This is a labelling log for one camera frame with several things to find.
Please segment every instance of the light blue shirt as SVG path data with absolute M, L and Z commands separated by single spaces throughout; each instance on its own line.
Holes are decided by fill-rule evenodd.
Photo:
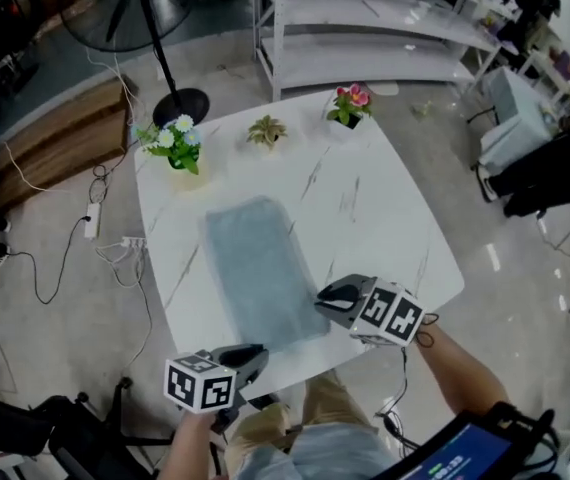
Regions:
M 529 463 L 546 460 L 551 452 L 542 445 Z M 369 480 L 397 461 L 371 430 L 348 423 L 325 423 L 304 427 L 289 454 L 274 446 L 260 446 L 250 453 L 234 480 Z M 529 471 L 517 478 L 526 479 Z M 566 478 L 565 467 L 556 469 Z

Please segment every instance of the potted plant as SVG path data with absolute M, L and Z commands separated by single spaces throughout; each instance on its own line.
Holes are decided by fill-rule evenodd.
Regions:
M 250 127 L 247 142 L 267 144 L 267 147 L 271 150 L 280 137 L 287 137 L 285 125 L 278 119 L 272 119 L 267 115 Z
M 327 113 L 327 120 L 338 123 L 341 128 L 354 130 L 364 116 L 371 117 L 371 103 L 370 94 L 358 84 L 352 84 L 349 88 L 339 87 L 334 98 L 336 108 Z
M 172 169 L 198 174 L 201 138 L 193 119 L 187 114 L 166 124 L 163 129 L 152 125 L 148 130 L 139 130 L 138 138 L 146 153 L 167 157 Z

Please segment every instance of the fan base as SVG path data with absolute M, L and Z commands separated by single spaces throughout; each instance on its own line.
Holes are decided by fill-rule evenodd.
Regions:
M 200 89 L 179 89 L 176 91 L 180 105 L 174 103 L 171 94 L 165 96 L 154 108 L 154 124 L 162 128 L 181 114 L 187 114 L 194 120 L 194 124 L 200 123 L 209 111 L 209 98 Z

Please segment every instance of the blue towel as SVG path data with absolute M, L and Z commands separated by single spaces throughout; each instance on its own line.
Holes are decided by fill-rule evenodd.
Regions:
M 327 334 L 285 212 L 261 197 L 205 217 L 208 260 L 241 343 L 278 352 Z

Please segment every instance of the khaki pants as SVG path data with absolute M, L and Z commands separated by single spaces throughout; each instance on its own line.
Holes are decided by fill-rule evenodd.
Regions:
M 308 379 L 306 387 L 303 425 L 354 423 L 376 431 L 333 370 Z M 236 474 L 243 459 L 259 446 L 272 444 L 280 450 L 291 448 L 300 431 L 285 435 L 289 428 L 287 409 L 280 403 L 245 418 L 225 450 L 230 478 Z

